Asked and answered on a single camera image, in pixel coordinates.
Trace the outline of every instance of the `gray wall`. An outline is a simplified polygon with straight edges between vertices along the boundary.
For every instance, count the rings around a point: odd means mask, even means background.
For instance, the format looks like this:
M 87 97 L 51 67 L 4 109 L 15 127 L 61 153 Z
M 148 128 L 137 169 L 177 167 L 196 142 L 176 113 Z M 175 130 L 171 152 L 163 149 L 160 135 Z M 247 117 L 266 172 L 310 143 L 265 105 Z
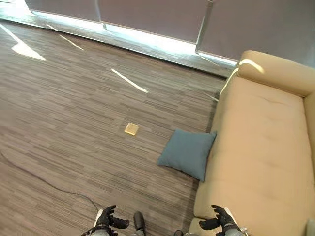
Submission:
M 97 0 L 25 0 L 29 9 L 99 21 Z
M 197 41 L 205 0 L 99 0 L 101 20 Z
M 200 50 L 257 50 L 315 67 L 315 0 L 217 0 Z

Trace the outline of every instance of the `sofa seat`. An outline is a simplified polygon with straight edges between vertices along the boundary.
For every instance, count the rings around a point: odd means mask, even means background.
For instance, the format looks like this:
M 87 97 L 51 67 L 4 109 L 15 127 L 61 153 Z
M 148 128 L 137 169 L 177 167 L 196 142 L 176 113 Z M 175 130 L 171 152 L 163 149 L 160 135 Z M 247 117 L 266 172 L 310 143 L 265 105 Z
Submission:
M 307 220 L 315 218 L 303 98 L 237 76 L 226 90 L 214 120 L 213 130 L 219 131 L 197 191 L 195 217 L 213 218 L 211 204 L 216 204 L 228 207 L 251 235 L 302 236 Z

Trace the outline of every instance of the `small tan square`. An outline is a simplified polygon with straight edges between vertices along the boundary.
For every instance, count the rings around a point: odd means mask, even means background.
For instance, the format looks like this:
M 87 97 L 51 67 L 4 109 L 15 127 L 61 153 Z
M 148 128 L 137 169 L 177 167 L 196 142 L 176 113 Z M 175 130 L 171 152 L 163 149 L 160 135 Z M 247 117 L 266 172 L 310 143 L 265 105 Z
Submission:
M 136 124 L 129 123 L 125 129 L 125 132 L 131 135 L 136 135 L 139 126 Z

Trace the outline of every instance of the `throw pillow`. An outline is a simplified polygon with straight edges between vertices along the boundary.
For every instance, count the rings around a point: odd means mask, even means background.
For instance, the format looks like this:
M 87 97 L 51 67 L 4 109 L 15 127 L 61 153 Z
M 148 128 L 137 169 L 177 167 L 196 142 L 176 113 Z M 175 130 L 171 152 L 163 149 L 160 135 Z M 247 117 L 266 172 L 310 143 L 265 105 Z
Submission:
M 204 181 L 207 157 L 216 135 L 216 132 L 191 133 L 176 129 L 157 164 Z

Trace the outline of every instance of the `beige sofa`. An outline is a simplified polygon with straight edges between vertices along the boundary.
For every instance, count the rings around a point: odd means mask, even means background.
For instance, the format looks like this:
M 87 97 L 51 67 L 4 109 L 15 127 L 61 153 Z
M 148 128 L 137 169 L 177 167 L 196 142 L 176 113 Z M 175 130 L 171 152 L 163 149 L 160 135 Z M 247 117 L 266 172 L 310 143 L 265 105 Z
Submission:
M 315 218 L 315 69 L 243 53 L 220 94 L 205 182 L 189 231 L 228 207 L 254 236 L 302 236 Z

